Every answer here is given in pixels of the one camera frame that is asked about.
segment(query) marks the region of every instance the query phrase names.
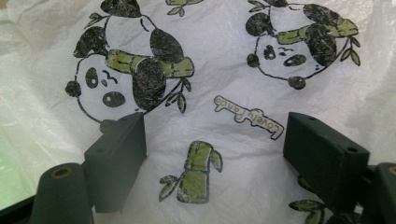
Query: cartoon panda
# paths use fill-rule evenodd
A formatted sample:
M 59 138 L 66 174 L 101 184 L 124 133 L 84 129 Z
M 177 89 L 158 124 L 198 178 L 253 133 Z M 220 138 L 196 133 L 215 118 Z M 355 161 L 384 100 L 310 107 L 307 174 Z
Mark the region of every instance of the cartoon panda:
M 342 61 L 351 56 L 360 65 L 353 49 L 360 46 L 353 37 L 359 31 L 352 21 L 315 4 L 263 1 L 267 5 L 249 1 L 256 6 L 250 12 L 260 11 L 246 23 L 247 32 L 257 37 L 254 53 L 247 57 L 250 67 L 301 90 L 307 79 L 323 72 L 341 54 Z
M 142 15 L 135 0 L 106 0 L 101 9 L 109 15 L 91 14 L 91 28 L 74 52 L 81 58 L 75 79 L 65 91 L 77 98 L 87 117 L 101 123 L 101 130 L 135 111 L 147 114 L 165 101 L 177 102 L 184 113 L 183 90 L 191 90 L 187 78 L 194 66 L 178 41 Z M 105 21 L 103 27 L 93 26 L 99 21 Z M 172 78 L 179 82 L 166 93 Z

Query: bamboo print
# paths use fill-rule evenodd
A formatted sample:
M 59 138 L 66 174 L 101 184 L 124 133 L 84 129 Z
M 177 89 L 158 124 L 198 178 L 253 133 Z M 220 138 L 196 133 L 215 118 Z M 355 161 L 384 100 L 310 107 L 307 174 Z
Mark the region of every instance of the bamboo print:
M 206 142 L 192 142 L 180 178 L 173 175 L 161 178 L 160 183 L 165 186 L 160 193 L 160 202 L 169 197 L 178 185 L 177 199 L 180 202 L 208 203 L 210 163 L 221 173 L 221 155 Z

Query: plastic bag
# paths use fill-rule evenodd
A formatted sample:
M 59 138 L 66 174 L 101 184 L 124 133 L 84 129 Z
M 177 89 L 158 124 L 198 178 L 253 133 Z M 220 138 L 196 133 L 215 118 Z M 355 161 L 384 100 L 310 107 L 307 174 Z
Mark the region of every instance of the plastic bag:
M 101 128 L 135 111 L 147 112 L 148 158 L 123 213 L 98 223 L 318 223 L 322 208 L 289 208 L 320 202 L 282 157 L 290 111 L 366 147 L 371 164 L 396 160 L 395 1 L 111 4 L 0 11 L 0 207 L 35 194 L 50 167 L 83 162 Z M 210 165 L 208 202 L 159 202 L 194 141 L 223 162 Z

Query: black plastic part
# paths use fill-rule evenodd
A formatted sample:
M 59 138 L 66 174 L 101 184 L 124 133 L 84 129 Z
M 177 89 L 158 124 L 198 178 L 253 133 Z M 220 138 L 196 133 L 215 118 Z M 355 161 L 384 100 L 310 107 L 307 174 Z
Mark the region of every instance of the black plastic part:
M 29 223 L 93 223 L 92 208 L 81 165 L 58 165 L 40 177 Z
M 322 121 L 289 113 L 285 159 L 334 213 L 354 211 L 370 153 Z
M 374 177 L 375 195 L 385 223 L 396 222 L 396 164 L 377 165 Z
M 146 157 L 143 113 L 119 119 L 85 152 L 83 166 L 96 212 L 123 208 Z
M 15 203 L 0 211 L 0 223 L 2 224 L 25 224 L 28 223 L 32 213 L 35 196 Z

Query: bamboo leaf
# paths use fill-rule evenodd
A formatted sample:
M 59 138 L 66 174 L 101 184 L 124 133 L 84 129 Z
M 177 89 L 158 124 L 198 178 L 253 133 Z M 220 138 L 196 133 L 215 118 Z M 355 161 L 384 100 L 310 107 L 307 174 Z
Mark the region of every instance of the bamboo leaf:
M 183 93 L 181 93 L 178 97 L 177 106 L 182 114 L 184 114 L 184 112 L 186 112 L 187 103 L 186 103 L 186 98 L 184 97 Z
M 262 7 L 262 8 L 265 8 L 265 5 L 264 5 L 263 3 L 261 3 L 261 2 L 254 1 L 254 0 L 248 0 L 248 2 L 249 2 L 250 4 L 252 4 L 252 5 L 256 6 L 256 7 Z
M 352 44 L 354 44 L 356 47 L 360 48 L 361 47 L 361 43 L 359 42 L 359 40 L 355 37 L 352 37 Z
M 193 5 L 193 4 L 197 4 L 200 2 L 203 2 L 204 0 L 187 0 L 187 4 L 188 5 Z
M 173 93 L 170 96 L 168 96 L 165 106 L 169 106 L 172 103 L 174 103 L 177 100 L 177 97 L 178 97 L 178 93 Z
M 300 176 L 300 175 L 298 176 L 297 182 L 303 189 L 306 189 L 306 190 L 314 193 L 314 191 L 311 189 L 311 186 L 308 184 L 308 182 L 306 182 L 306 180 L 302 176 Z
M 305 224 L 322 224 L 321 211 L 311 212 L 305 220 Z
M 87 29 L 88 27 L 96 24 L 97 22 L 101 21 L 102 19 L 96 19 L 96 20 L 91 20 L 90 22 L 88 22 L 88 24 L 84 27 L 84 29 Z
M 346 51 L 344 51 L 343 55 L 341 56 L 341 62 L 345 61 L 350 56 L 351 51 L 352 49 L 346 49 Z
M 169 184 L 177 181 L 177 177 L 174 175 L 167 175 L 160 179 L 160 184 Z
M 166 5 L 168 6 L 183 6 L 186 3 L 186 0 L 166 0 Z
M 184 8 L 181 8 L 180 11 L 178 12 L 178 15 L 180 17 L 183 17 L 185 13 L 186 13 L 186 11 L 184 10 Z
M 254 7 L 249 12 L 256 12 L 256 11 L 260 11 L 260 10 L 263 10 L 263 9 L 265 9 L 265 7 Z
M 216 170 L 221 173 L 223 167 L 222 157 L 216 150 L 213 150 L 210 154 L 210 161 L 215 166 Z
M 289 207 L 299 212 L 316 212 L 324 209 L 326 205 L 316 201 L 302 200 L 290 203 Z
M 355 63 L 357 66 L 361 66 L 361 58 L 359 57 L 358 53 L 355 50 L 351 52 L 352 62 Z
M 169 195 L 171 195 L 173 193 L 173 191 L 175 190 L 176 186 L 178 184 L 178 181 L 173 182 L 173 183 L 168 183 L 166 184 L 163 189 L 160 192 L 160 196 L 158 197 L 158 200 L 160 202 L 162 202 L 163 200 L 165 200 L 167 197 L 169 197 Z
M 187 91 L 191 91 L 191 83 L 189 82 L 189 80 L 183 78 L 182 81 L 183 81 L 183 86 L 187 89 Z
M 174 7 L 168 11 L 168 15 L 176 15 L 181 10 L 181 7 Z
M 99 19 L 99 18 L 102 18 L 102 16 L 99 15 L 97 12 L 93 12 L 93 13 L 91 14 L 91 16 L 90 16 L 90 19 L 91 19 L 91 20 L 97 20 L 97 19 Z

